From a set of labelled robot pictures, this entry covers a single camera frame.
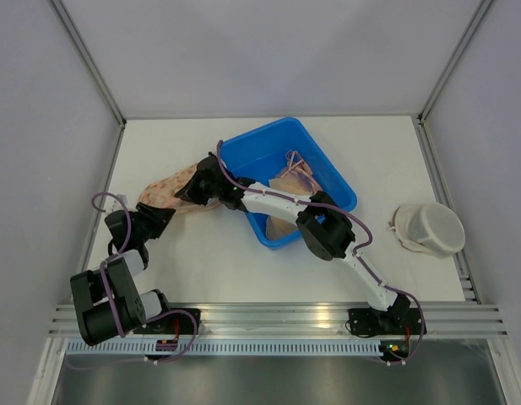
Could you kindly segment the floral mesh laundry bag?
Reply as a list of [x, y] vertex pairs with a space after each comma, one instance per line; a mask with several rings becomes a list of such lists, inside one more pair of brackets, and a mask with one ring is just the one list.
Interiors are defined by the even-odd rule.
[[170, 177], [151, 183], [142, 191], [138, 202], [155, 208], [175, 209], [176, 215], [205, 212], [218, 208], [220, 202], [216, 199], [211, 200], [204, 206], [183, 202], [183, 200], [176, 197], [176, 193], [192, 179], [197, 166], [197, 163], [189, 165]]

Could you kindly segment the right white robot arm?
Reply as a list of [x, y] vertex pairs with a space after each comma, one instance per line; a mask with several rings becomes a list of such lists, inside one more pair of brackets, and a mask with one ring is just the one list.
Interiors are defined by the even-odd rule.
[[338, 207], [326, 192], [305, 196], [277, 191], [253, 179], [233, 176], [219, 155], [209, 154], [197, 164], [176, 198], [204, 206], [216, 199], [230, 210], [293, 222], [315, 257], [337, 262], [355, 274], [381, 331], [394, 333], [405, 324], [409, 296], [385, 283], [361, 254], [361, 248], [372, 243], [372, 232], [367, 230], [366, 242], [357, 245], [352, 225], [366, 226]]

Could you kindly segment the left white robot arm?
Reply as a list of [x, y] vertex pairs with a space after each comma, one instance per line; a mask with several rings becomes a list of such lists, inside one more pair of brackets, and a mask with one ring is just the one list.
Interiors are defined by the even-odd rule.
[[130, 211], [122, 199], [115, 200], [122, 207], [104, 217], [111, 234], [108, 257], [97, 269], [70, 278], [79, 333], [89, 346], [145, 325], [164, 334], [174, 324], [165, 295], [158, 289], [139, 293], [134, 278], [149, 264], [147, 242], [162, 235], [176, 210], [139, 202]]

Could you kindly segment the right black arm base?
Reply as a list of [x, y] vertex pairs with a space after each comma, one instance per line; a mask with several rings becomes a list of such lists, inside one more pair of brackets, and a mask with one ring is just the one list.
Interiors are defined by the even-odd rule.
[[346, 330], [359, 338], [374, 338], [377, 336], [418, 336], [421, 329], [426, 332], [425, 322], [416, 308], [410, 308], [400, 324], [394, 324], [388, 318], [380, 319], [377, 313], [369, 308], [348, 309]]

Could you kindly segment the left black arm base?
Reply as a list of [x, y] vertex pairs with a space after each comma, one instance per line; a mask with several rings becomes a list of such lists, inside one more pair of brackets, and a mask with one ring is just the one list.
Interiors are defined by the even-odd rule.
[[133, 331], [135, 335], [192, 335], [193, 322], [188, 315], [175, 314], [161, 320], [149, 323], [146, 327], [139, 327]]

